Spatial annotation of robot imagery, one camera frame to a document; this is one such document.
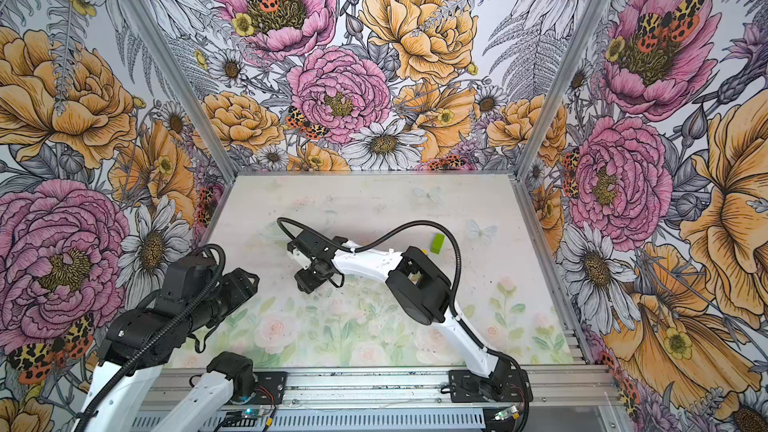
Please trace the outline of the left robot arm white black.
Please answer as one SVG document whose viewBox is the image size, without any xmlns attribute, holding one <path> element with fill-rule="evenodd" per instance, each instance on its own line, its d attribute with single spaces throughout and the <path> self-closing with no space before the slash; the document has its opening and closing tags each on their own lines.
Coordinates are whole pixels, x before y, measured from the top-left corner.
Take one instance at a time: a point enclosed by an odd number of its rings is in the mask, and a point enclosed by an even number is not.
<svg viewBox="0 0 768 432">
<path fill-rule="evenodd" d="M 76 415 L 76 431 L 129 430 L 172 353 L 256 295 L 256 274 L 241 268 L 226 272 L 225 265 L 221 246 L 202 246 L 171 263 L 160 289 L 112 321 Z"/>
</svg>

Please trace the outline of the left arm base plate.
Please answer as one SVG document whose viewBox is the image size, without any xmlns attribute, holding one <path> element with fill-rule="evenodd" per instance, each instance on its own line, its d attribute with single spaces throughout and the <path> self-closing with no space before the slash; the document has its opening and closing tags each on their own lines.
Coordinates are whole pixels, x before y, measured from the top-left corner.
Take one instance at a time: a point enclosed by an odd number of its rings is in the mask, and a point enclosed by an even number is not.
<svg viewBox="0 0 768 432">
<path fill-rule="evenodd" d="M 286 372 L 241 372 L 233 379 L 234 405 L 269 405 L 283 403 L 286 392 Z"/>
</svg>

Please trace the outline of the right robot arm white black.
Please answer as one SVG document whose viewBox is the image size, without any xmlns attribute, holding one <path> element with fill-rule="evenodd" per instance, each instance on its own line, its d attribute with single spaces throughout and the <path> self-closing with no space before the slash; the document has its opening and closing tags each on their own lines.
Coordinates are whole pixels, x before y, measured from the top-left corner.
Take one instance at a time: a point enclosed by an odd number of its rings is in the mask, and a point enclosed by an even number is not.
<svg viewBox="0 0 768 432">
<path fill-rule="evenodd" d="M 450 279 L 416 247 L 387 251 L 360 246 L 342 237 L 327 239 L 304 231 L 287 245 L 298 265 L 298 289 L 311 294 L 333 277 L 362 277 L 386 285 L 403 312 L 441 334 L 463 360 L 467 375 L 453 387 L 481 401 L 524 403 L 532 400 L 527 373 L 518 362 L 490 349 L 469 325 L 456 303 Z"/>
</svg>

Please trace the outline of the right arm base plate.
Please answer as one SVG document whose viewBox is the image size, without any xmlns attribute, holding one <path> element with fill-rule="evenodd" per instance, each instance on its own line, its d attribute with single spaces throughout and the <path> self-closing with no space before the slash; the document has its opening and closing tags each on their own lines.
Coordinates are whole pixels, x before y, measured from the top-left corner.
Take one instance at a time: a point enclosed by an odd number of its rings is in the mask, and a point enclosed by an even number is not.
<svg viewBox="0 0 768 432">
<path fill-rule="evenodd" d="M 491 378 L 478 376 L 469 370 L 450 370 L 448 384 L 441 388 L 453 403 L 523 403 L 534 399 L 528 374 L 512 370 Z"/>
</svg>

